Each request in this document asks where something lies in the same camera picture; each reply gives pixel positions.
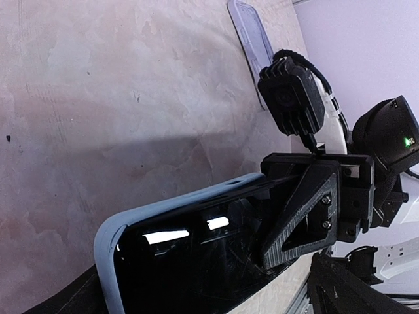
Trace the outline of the lilac phone case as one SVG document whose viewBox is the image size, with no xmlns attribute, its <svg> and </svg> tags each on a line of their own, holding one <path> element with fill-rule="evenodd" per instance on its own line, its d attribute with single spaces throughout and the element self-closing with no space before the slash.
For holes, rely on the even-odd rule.
<svg viewBox="0 0 419 314">
<path fill-rule="evenodd" d="M 268 109 L 258 90 L 260 71 L 269 66 L 274 55 L 256 9 L 242 1 L 228 1 L 227 9 L 242 45 L 259 103 L 264 111 Z"/>
</svg>

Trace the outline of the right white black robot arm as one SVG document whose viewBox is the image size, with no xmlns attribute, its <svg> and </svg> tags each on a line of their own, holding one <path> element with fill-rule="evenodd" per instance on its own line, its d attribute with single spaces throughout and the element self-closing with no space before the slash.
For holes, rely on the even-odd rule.
<svg viewBox="0 0 419 314">
<path fill-rule="evenodd" d="M 355 124 L 353 154 L 264 158 L 272 216 L 257 245 L 270 270 L 336 242 L 387 226 L 386 203 L 403 203 L 400 175 L 418 163 L 418 123 L 403 96 L 385 100 Z"/>
</svg>

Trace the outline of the light blue phone case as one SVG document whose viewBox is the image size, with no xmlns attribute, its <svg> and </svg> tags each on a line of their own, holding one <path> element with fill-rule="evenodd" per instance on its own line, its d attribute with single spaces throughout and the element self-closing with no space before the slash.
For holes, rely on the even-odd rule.
<svg viewBox="0 0 419 314">
<path fill-rule="evenodd" d="M 124 230 L 137 223 L 155 217 L 185 205 L 237 190 L 246 184 L 255 183 L 265 178 L 261 173 L 248 173 L 240 177 L 215 184 L 174 198 L 158 201 L 141 207 L 121 211 L 109 217 L 99 227 L 94 238 L 94 261 L 100 279 L 107 309 L 110 313 L 124 313 L 114 267 L 114 252 Z"/>
</svg>

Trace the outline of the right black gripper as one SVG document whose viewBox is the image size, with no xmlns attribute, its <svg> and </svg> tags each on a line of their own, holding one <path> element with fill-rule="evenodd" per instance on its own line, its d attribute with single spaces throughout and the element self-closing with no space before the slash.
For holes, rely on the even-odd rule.
<svg viewBox="0 0 419 314">
<path fill-rule="evenodd" d="M 267 177 L 304 171 L 261 245 L 263 268 L 275 268 L 336 240 L 353 243 L 369 230 L 374 198 L 370 156 L 272 153 L 261 162 L 261 171 Z"/>
</svg>

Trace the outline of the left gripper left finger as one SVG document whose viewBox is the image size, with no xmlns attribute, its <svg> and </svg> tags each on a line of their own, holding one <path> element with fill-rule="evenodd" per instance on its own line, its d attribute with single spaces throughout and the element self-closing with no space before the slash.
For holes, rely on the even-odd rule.
<svg viewBox="0 0 419 314">
<path fill-rule="evenodd" d="M 108 313 L 96 266 L 88 268 L 57 294 L 24 312 L 24 314 L 39 313 Z"/>
</svg>

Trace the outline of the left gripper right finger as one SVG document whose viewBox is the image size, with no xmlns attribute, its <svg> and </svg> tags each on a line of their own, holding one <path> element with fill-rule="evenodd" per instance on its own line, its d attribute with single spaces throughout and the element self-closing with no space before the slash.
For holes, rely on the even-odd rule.
<svg viewBox="0 0 419 314">
<path fill-rule="evenodd" d="M 308 295 L 315 314 L 404 314 L 415 310 L 366 285 L 326 254 L 312 257 Z"/>
</svg>

